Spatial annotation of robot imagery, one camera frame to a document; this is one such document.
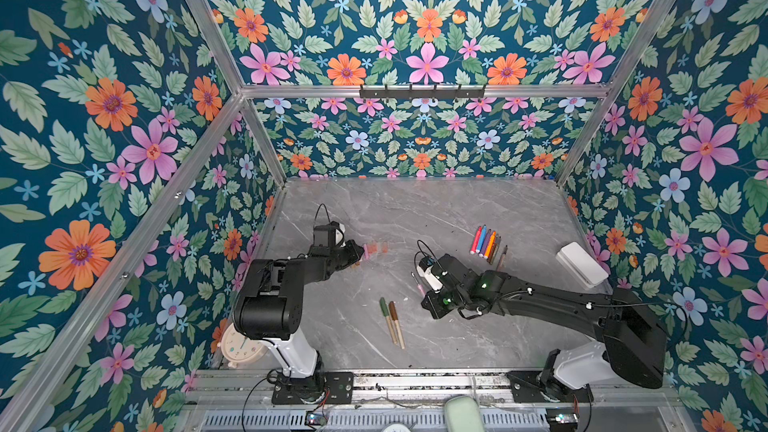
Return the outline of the tan cap pink pen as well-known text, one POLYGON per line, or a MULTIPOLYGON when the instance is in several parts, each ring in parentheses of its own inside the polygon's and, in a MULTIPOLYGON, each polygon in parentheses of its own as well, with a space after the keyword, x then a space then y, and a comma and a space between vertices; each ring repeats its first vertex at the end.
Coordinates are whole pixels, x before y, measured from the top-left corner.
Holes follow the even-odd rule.
POLYGON ((419 279, 419 277, 415 273, 411 273, 411 277, 416 284, 417 290, 419 291, 420 295, 423 297, 425 295, 425 289, 423 288, 423 285, 419 279))

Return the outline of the brown cap beige pen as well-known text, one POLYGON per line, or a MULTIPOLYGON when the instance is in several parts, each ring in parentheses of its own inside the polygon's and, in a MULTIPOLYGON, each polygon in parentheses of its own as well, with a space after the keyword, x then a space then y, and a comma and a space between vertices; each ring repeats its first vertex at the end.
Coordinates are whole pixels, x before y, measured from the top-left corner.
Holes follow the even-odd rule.
POLYGON ((405 344, 405 340, 404 340, 404 335, 403 335, 403 332, 402 332, 399 316, 398 316, 396 305, 395 305, 394 301, 390 301, 389 302, 388 309, 389 309, 390 317, 391 317, 393 325, 394 325, 394 330, 395 330, 395 334, 396 334, 396 337, 397 337, 397 343, 399 344, 399 346, 402 349, 405 349, 406 348, 406 344, 405 344))

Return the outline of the pink highlighter marker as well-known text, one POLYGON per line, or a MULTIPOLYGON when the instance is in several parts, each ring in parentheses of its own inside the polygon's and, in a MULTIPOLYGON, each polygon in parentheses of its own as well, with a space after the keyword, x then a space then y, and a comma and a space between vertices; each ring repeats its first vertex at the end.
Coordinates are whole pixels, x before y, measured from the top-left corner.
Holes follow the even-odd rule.
POLYGON ((477 228, 477 230, 476 230, 476 232, 475 232, 475 234, 473 236, 473 241, 472 241, 471 247, 469 249, 469 253, 470 254, 476 254, 477 253, 477 251, 478 251, 478 244, 479 244, 480 239, 482 237, 483 230, 484 230, 484 226, 483 225, 481 225, 481 226, 479 226, 477 228))

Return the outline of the purple marker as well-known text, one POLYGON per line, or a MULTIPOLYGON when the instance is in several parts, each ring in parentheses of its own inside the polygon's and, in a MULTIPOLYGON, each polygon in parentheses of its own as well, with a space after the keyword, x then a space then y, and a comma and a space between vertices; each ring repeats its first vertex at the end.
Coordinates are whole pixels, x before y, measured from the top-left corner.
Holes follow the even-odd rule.
POLYGON ((493 231, 490 228, 486 229, 486 234, 484 236, 483 242, 481 244, 481 248, 479 249, 478 255, 480 257, 486 258, 487 257, 487 250, 491 242, 493 231))

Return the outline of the orange marker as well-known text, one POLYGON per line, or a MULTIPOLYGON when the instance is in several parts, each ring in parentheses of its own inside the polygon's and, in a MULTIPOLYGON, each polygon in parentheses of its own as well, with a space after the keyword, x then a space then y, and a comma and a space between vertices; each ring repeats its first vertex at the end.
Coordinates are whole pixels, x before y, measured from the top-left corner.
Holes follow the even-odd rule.
POLYGON ((497 232, 496 232, 496 231, 493 231, 493 232, 492 232, 492 233, 489 235, 488 244, 487 244, 487 246, 486 246, 486 247, 485 247, 485 249, 484 249, 484 254, 483 254, 483 257, 484 257, 486 260, 489 260, 489 259, 490 259, 491 253, 492 253, 492 251, 493 251, 493 248, 494 248, 494 244, 495 244, 495 242, 496 242, 496 238, 497 238, 497 232))

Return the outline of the blue marker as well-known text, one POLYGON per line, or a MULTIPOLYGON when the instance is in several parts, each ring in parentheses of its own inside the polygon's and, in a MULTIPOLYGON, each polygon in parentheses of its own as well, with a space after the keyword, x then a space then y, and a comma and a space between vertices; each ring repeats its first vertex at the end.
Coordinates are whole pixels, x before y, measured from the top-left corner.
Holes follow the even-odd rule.
POLYGON ((477 251, 476 255, 478 255, 479 249, 481 248, 481 244, 482 244, 482 242, 483 242, 483 239, 484 239, 484 236, 485 236, 485 234, 486 234, 486 229, 487 229, 487 226, 486 226, 486 225, 483 225, 483 226, 484 226, 484 230, 483 230, 483 234, 482 234, 482 237, 481 237, 481 239, 480 239, 480 242, 479 242, 479 244, 478 244, 478 251, 477 251))

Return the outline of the brown pen clear grip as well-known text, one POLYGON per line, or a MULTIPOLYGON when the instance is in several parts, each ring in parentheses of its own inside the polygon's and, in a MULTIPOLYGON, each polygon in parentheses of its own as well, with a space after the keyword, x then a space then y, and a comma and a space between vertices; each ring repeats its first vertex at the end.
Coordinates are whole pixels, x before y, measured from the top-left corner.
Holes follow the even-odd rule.
POLYGON ((489 252, 489 255, 488 255, 488 263, 489 264, 492 264, 493 261, 495 260, 495 257, 496 257, 496 254, 497 254, 497 250, 498 250, 499 245, 501 243, 501 239, 502 239, 502 237, 501 237, 500 234, 497 234, 495 236, 493 247, 492 247, 492 249, 491 249, 491 251, 489 252))

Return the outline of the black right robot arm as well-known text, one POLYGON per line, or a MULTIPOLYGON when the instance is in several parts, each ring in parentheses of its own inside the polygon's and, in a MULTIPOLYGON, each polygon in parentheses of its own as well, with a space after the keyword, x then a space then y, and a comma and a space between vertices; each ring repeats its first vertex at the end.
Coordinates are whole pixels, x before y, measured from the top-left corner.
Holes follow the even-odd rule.
POLYGON ((663 385, 667 332, 650 306, 630 292, 572 292, 496 270, 476 273, 448 254, 418 260, 416 273, 428 284, 421 305, 435 320, 451 312, 465 320, 522 316, 590 338, 584 346, 551 351, 532 380, 509 373, 513 385, 551 401, 569 400, 614 378, 645 389, 663 385))

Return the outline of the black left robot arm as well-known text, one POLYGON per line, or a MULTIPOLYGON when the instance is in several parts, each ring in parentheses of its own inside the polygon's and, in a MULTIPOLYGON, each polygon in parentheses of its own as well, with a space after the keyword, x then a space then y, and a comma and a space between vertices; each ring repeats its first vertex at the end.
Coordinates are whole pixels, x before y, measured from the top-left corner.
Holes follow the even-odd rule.
POLYGON ((232 310, 234 330, 272 353, 279 363, 268 374, 278 403, 321 402, 329 394, 320 353, 300 328, 305 286, 328 280, 361 261, 365 249, 353 240, 312 246, 294 258, 251 263, 232 310))

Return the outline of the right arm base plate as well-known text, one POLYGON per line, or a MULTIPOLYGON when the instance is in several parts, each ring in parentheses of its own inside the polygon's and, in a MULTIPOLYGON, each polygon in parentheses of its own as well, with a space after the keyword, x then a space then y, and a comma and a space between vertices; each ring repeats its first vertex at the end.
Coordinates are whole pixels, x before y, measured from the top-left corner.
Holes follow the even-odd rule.
POLYGON ((589 386, 570 389, 544 370, 512 370, 505 374, 516 403, 591 403, 589 386))

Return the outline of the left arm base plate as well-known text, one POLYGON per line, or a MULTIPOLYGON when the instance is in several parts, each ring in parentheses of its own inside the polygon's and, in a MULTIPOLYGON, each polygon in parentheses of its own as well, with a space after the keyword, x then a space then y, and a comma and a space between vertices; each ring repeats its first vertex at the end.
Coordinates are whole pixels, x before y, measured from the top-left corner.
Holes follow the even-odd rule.
POLYGON ((347 405, 352 402, 352 372, 319 372, 306 378, 279 375, 271 399, 273 405, 347 405))

